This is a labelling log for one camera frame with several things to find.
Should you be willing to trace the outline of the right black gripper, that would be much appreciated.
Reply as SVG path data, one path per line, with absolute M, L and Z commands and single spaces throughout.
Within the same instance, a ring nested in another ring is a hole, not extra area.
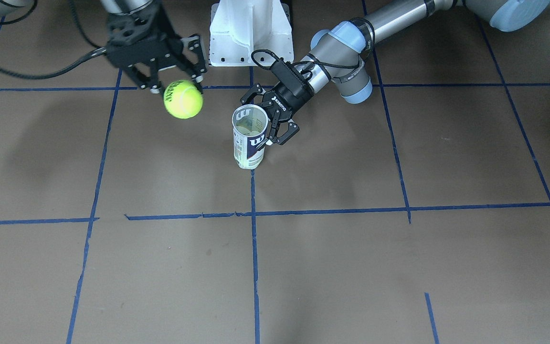
M 194 34 L 179 36 L 164 10 L 139 10 L 134 13 L 110 13 L 106 21 L 108 41 L 106 56 L 116 67 L 125 68 L 125 74 L 139 87 L 153 94 L 162 93 L 159 71 L 177 66 L 185 69 L 198 91 L 203 91 L 203 77 L 207 72 L 203 38 Z M 186 49 L 195 59 L 182 51 Z M 147 74 L 137 63 L 146 63 Z

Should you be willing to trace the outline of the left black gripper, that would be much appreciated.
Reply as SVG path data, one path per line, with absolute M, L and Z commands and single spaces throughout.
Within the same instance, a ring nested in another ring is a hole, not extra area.
M 240 98 L 242 106 L 253 104 L 265 107 L 270 121 L 273 120 L 275 112 L 280 111 L 279 123 L 271 123 L 266 131 L 266 145 L 284 145 L 299 132 L 299 125 L 291 118 L 315 95 L 311 85 L 302 76 L 299 81 L 287 82 L 288 84 L 279 81 L 275 87 L 254 84 Z

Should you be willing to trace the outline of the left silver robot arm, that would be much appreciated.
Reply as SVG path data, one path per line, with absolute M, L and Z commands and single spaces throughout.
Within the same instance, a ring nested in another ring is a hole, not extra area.
M 549 5 L 548 0 L 394 0 L 364 17 L 317 32 L 300 61 L 286 62 L 270 50 L 255 50 L 253 55 L 271 56 L 269 65 L 261 68 L 278 81 L 271 91 L 256 84 L 241 99 L 242 105 L 247 105 L 257 95 L 263 97 L 258 106 L 266 113 L 265 133 L 251 139 L 250 144 L 258 150 L 284 144 L 299 130 L 293 115 L 330 81 L 350 104 L 366 100 L 372 83 L 362 55 L 439 11 L 464 7 L 489 26 L 513 32 L 528 25 Z

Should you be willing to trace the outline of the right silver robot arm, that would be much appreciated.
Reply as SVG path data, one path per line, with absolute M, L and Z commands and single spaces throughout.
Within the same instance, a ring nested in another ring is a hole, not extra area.
M 190 84 L 199 92 L 207 72 L 205 49 L 197 33 L 181 37 L 174 29 L 161 0 L 103 0 L 101 7 L 107 13 L 107 42 L 97 45 L 86 34 L 73 0 L 67 2 L 72 21 L 81 37 L 93 50 L 61 70 L 28 75 L 0 66 L 0 73 L 22 80 L 47 80 L 66 74 L 79 65 L 99 56 L 105 56 L 140 89 L 162 94 L 164 86 L 159 72 L 179 68 L 190 77 Z

